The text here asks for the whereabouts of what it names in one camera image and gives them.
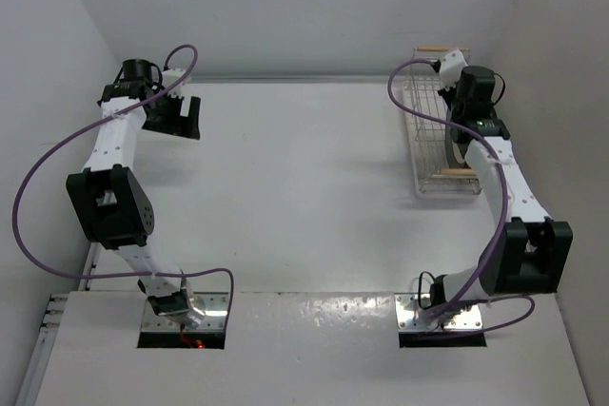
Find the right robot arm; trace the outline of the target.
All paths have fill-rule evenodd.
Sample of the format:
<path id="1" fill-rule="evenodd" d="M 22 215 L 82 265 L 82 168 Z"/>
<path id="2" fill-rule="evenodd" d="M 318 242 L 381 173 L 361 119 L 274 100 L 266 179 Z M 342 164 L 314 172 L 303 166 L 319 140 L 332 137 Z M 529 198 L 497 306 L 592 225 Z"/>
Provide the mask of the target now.
<path id="1" fill-rule="evenodd" d="M 475 267 L 434 279 L 436 313 L 460 301 L 556 293 L 573 241 L 570 224 L 554 220 L 524 179 L 495 109 L 495 85 L 492 69 L 466 66 L 455 88 L 442 94 L 450 124 L 446 151 L 474 171 L 498 231 Z"/>

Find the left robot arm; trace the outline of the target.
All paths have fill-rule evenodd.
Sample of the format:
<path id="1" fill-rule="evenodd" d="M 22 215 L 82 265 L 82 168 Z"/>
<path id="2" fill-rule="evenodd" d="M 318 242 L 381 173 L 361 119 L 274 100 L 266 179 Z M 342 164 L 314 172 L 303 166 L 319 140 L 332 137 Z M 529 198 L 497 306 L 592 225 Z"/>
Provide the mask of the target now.
<path id="1" fill-rule="evenodd" d="M 68 175 L 66 188 L 87 239 L 126 262 L 154 314 L 193 329 L 205 319 L 205 305 L 157 248 L 153 206 L 133 163 L 144 130 L 199 139 L 201 101 L 191 98 L 183 115 L 186 71 L 162 66 L 154 77 L 156 68 L 147 60 L 126 60 L 118 80 L 105 86 L 99 103 L 103 125 L 82 171 Z"/>

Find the grey rimmed beige plate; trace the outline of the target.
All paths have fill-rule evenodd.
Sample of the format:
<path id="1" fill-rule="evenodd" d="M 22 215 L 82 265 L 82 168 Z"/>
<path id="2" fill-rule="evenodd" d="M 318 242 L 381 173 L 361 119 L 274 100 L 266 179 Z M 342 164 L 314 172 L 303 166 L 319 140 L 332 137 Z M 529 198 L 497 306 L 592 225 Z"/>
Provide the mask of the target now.
<path id="1" fill-rule="evenodd" d="M 445 128 L 444 151 L 450 168 L 466 169 L 469 167 L 465 160 L 466 149 L 471 137 L 460 128 L 456 128 L 456 122 L 449 121 L 450 126 Z"/>

